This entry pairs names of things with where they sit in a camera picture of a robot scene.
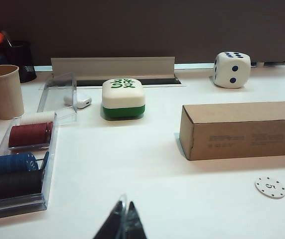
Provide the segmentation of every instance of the black container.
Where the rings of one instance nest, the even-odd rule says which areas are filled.
[[[6,57],[10,64],[18,66],[20,82],[29,82],[36,78],[28,41],[12,41],[12,47],[6,48]]]

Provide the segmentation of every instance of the brown paper cup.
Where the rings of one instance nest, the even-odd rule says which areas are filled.
[[[24,113],[18,67],[0,65],[0,120],[9,120]]]

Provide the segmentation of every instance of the white tabletop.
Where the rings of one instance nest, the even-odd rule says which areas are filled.
[[[22,84],[28,113],[46,74]],[[188,161],[178,139],[182,105],[285,101],[285,65],[252,68],[241,89],[214,86],[211,69],[175,74],[183,87],[144,88],[137,120],[105,120],[102,90],[78,89],[92,105],[59,128],[48,209],[0,219],[0,239],[90,239],[123,193],[149,239],[285,238],[285,197],[254,186],[259,176],[285,185],[285,156]],[[8,123],[0,120],[0,141]]]

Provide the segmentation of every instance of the white chip with number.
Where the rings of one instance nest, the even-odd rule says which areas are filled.
[[[279,181],[270,177],[259,177],[255,181],[256,188],[270,198],[282,198],[285,196],[285,187]]]

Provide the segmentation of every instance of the gray wall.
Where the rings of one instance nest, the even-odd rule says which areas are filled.
[[[0,30],[50,57],[175,56],[213,62],[221,51],[285,60],[283,0],[0,0]]]

